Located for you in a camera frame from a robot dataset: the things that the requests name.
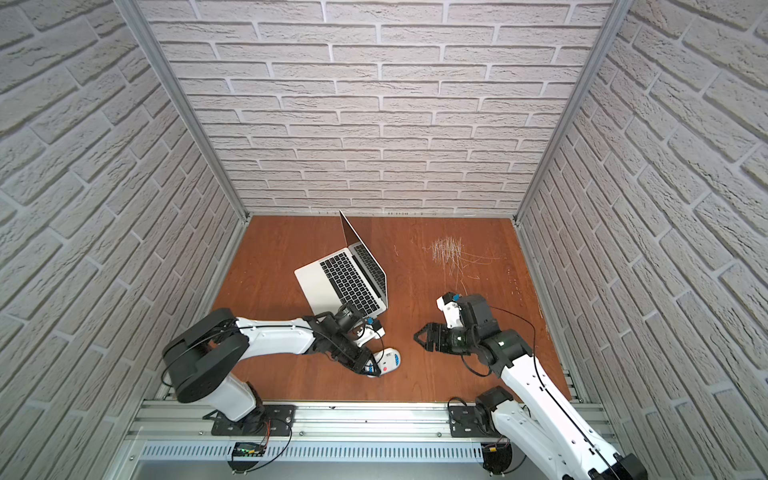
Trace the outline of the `white wireless mouse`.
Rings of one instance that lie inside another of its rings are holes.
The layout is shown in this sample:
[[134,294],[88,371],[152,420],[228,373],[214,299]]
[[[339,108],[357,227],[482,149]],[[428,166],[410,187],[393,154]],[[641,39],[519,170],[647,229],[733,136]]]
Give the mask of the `white wireless mouse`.
[[387,347],[373,354],[373,375],[376,377],[397,370],[401,364],[401,354],[398,350]]

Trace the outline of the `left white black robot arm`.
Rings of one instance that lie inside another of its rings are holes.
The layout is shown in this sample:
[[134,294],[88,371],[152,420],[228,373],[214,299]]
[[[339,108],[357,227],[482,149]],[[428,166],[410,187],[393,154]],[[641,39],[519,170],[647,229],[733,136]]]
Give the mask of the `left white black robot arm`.
[[377,378],[394,372],[400,353],[384,348],[373,353],[364,339],[350,333],[364,323],[351,306],[285,321],[259,321],[217,309],[171,340],[163,350],[165,371],[182,404],[202,402],[235,424],[259,424],[263,402],[255,389],[239,380],[234,368],[252,357],[322,354],[360,375]]

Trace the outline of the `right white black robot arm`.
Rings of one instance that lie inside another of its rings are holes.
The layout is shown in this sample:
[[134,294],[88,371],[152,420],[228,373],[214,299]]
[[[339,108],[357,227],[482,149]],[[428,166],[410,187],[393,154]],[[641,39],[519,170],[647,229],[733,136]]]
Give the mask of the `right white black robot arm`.
[[510,440],[549,479],[647,478],[641,460],[605,440],[551,382],[534,348],[500,328],[484,297],[448,292],[437,306],[445,321],[426,324],[415,341],[428,352],[476,355],[503,383],[475,400],[483,432]]

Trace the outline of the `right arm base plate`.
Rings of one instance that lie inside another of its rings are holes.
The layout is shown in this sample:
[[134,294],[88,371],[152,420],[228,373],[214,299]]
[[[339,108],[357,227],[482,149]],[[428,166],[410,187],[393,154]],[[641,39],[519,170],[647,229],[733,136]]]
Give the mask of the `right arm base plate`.
[[498,435],[488,415],[474,404],[447,406],[452,438],[491,438]]

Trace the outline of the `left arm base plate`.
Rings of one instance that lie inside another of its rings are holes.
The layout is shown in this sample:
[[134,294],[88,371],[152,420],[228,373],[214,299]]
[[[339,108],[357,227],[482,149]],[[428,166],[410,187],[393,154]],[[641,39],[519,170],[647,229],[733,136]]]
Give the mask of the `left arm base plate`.
[[241,420],[231,421],[218,410],[209,412],[203,420],[212,420],[213,436],[271,436],[287,437],[292,427],[296,406],[293,404],[266,404],[257,406]]

